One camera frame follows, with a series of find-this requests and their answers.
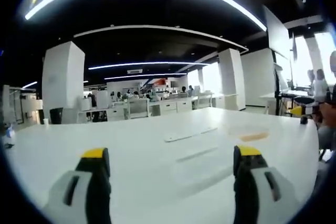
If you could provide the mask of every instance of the person's arm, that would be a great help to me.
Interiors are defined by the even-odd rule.
[[[320,111],[323,116],[323,125],[335,128],[336,127],[336,106],[328,103],[320,104]]]

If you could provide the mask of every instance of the person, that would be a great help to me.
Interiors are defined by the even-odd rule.
[[[134,91],[134,92],[133,92],[133,98],[139,99],[139,98],[140,98],[140,96],[139,96],[139,92]]]
[[[314,81],[314,99],[317,102],[324,102],[328,92],[328,84],[324,78],[322,69],[316,71],[316,78]]]
[[[330,69],[336,77],[336,51],[330,55]],[[323,120],[318,129],[319,146],[320,149],[336,148],[336,84],[330,93],[328,85],[326,92],[327,103],[320,104],[320,112]]]
[[[314,70],[309,69],[307,72],[307,75],[310,81],[308,95],[313,96],[314,95],[314,79],[315,79]]]
[[[194,89],[193,86],[189,85],[189,90],[188,90],[188,97],[192,97],[194,94]]]
[[[121,93],[118,92],[117,93],[117,102],[121,102],[121,101],[122,101]]]
[[[163,99],[168,99],[169,98],[169,91],[166,90],[164,93],[163,93]]]

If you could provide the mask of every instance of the office worker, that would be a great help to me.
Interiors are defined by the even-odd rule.
[[[194,94],[194,89],[193,86],[189,85],[189,90],[188,90],[188,97],[192,97]]]
[[[312,69],[308,70],[307,75],[310,81],[308,95],[313,96],[314,95],[314,79],[315,79],[314,70]]]
[[[117,93],[117,102],[121,102],[122,101],[122,97],[121,97],[121,93],[120,92],[118,92]]]
[[[317,102],[324,102],[328,92],[328,84],[324,78],[322,69],[316,71],[316,78],[314,81],[314,99]]]
[[[133,92],[133,98],[137,98],[137,99],[139,99],[139,98],[140,98],[140,96],[139,96],[139,92],[134,91],[134,92]]]

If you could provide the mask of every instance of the white table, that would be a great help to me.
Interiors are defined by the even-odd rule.
[[[150,102],[152,115],[167,115],[192,111],[192,101],[197,98],[176,98],[157,102]]]
[[[314,98],[313,96],[308,95],[307,91],[287,90],[287,91],[285,91],[283,93],[284,94],[292,94],[292,95],[295,95],[295,96],[298,96],[298,97]],[[267,113],[267,111],[269,110],[269,108],[272,108],[271,111],[275,112],[275,109],[276,109],[276,99],[274,97],[274,92],[262,95],[259,98],[262,99],[262,100],[264,100],[265,103],[266,103],[264,114]]]
[[[201,131],[212,129],[205,134]],[[242,142],[238,132],[267,131]],[[165,140],[196,134],[167,143]],[[269,166],[291,181],[303,205],[318,168],[318,136],[312,121],[217,108],[156,118],[73,125],[34,125],[16,133],[7,150],[27,196],[41,209],[53,183],[75,169],[86,150],[107,147],[116,224],[233,223],[233,147],[258,148]]]

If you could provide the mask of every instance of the glass window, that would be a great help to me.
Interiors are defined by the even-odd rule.
[[[311,58],[309,54],[309,49],[306,40],[303,36],[295,38],[296,47],[298,52],[298,59],[294,62],[293,52],[291,51],[291,62],[292,62],[292,74],[293,82],[295,86],[305,87],[310,85],[310,81],[307,75],[309,69],[313,69],[313,64],[311,63]],[[293,39],[289,40],[291,47],[293,45]]]
[[[194,70],[188,73],[188,86],[191,85],[193,88],[199,86],[198,70]]]
[[[330,33],[317,33],[315,34],[317,45],[319,46],[324,76],[327,83],[335,83],[335,76],[330,69],[330,55],[336,50],[334,41]]]
[[[218,62],[203,68],[204,90],[211,90],[213,93],[221,92],[221,81]]]

